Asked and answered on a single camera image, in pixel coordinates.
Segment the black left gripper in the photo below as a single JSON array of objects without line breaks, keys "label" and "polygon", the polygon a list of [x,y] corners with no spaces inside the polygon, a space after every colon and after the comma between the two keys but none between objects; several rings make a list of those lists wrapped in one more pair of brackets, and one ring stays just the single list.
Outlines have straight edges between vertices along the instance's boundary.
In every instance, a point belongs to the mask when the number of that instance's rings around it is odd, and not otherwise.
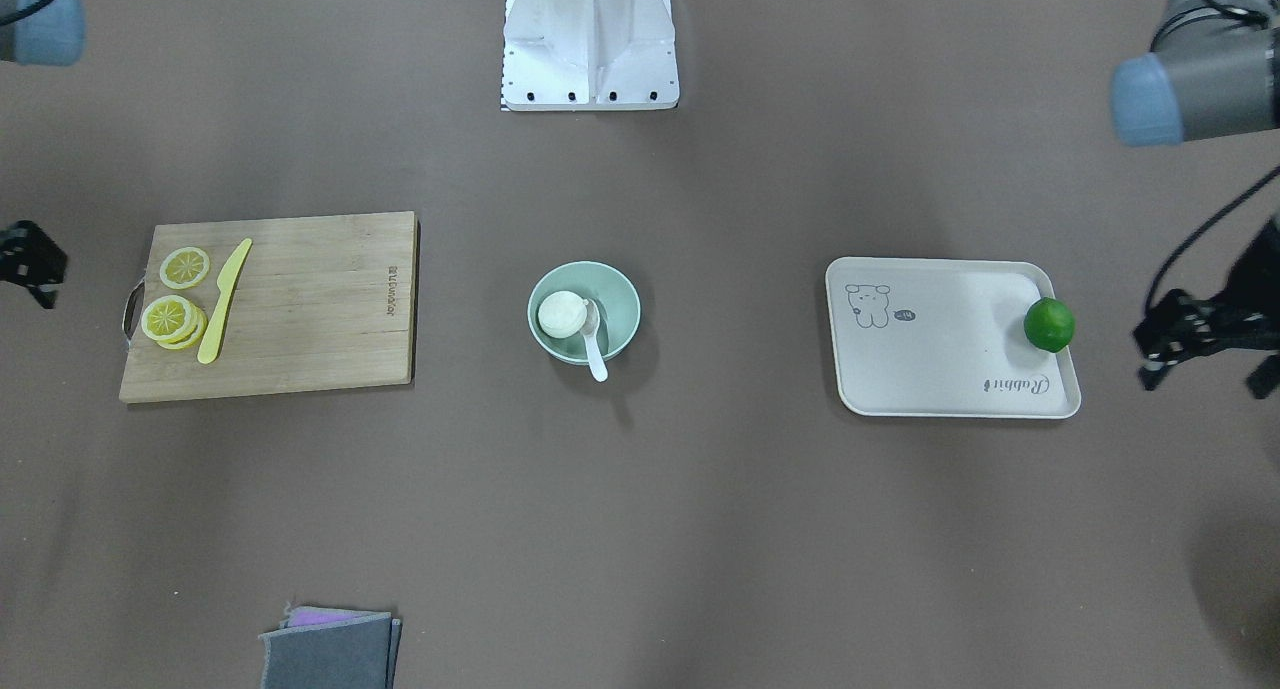
[{"label": "black left gripper", "polygon": [[[1277,348],[1279,228],[1270,218],[1231,266],[1226,284],[1215,296],[1225,306],[1230,336]],[[1280,385],[1280,355],[1270,355],[1245,379],[1256,400],[1268,398]]]}]

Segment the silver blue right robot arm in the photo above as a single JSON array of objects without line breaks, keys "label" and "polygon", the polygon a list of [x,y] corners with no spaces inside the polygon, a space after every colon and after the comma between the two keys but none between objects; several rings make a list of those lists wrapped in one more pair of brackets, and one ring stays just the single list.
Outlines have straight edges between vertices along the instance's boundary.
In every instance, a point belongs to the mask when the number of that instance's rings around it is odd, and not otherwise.
[{"label": "silver blue right robot arm", "polygon": [[72,67],[84,51],[81,0],[1,0],[1,60],[23,67]]}]

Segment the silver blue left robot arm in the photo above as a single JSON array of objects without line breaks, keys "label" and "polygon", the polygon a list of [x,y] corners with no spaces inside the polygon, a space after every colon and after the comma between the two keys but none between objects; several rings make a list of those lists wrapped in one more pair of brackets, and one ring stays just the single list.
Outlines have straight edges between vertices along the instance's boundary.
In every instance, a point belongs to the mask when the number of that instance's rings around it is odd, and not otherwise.
[{"label": "silver blue left robot arm", "polygon": [[[1129,147],[1272,131],[1279,124],[1277,0],[1167,0],[1146,54],[1119,64],[1110,83],[1115,136]],[[1222,289],[1198,300],[1161,293],[1174,260],[1211,227],[1277,179],[1270,170],[1194,229],[1165,260],[1133,337],[1139,379],[1156,389],[1179,364],[1228,350],[1263,353],[1247,378],[1265,400],[1279,384],[1279,229],[1270,218],[1231,266]]]}]

